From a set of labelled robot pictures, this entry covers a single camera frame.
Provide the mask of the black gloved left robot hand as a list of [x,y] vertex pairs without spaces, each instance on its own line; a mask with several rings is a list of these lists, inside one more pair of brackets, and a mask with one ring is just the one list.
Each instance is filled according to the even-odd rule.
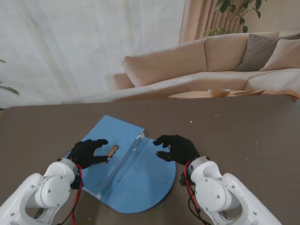
[[107,144],[108,141],[105,139],[80,141],[75,144],[67,159],[78,164],[82,169],[86,169],[91,165],[106,163],[110,160],[109,156],[94,156],[94,152],[97,148]]

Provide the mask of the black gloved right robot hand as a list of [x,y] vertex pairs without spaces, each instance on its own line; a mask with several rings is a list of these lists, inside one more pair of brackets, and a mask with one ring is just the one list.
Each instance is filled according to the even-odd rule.
[[166,162],[175,161],[180,165],[185,165],[190,160],[200,157],[194,144],[180,135],[162,135],[154,140],[153,144],[162,145],[164,149],[170,147],[169,152],[158,151],[156,153],[157,157]]

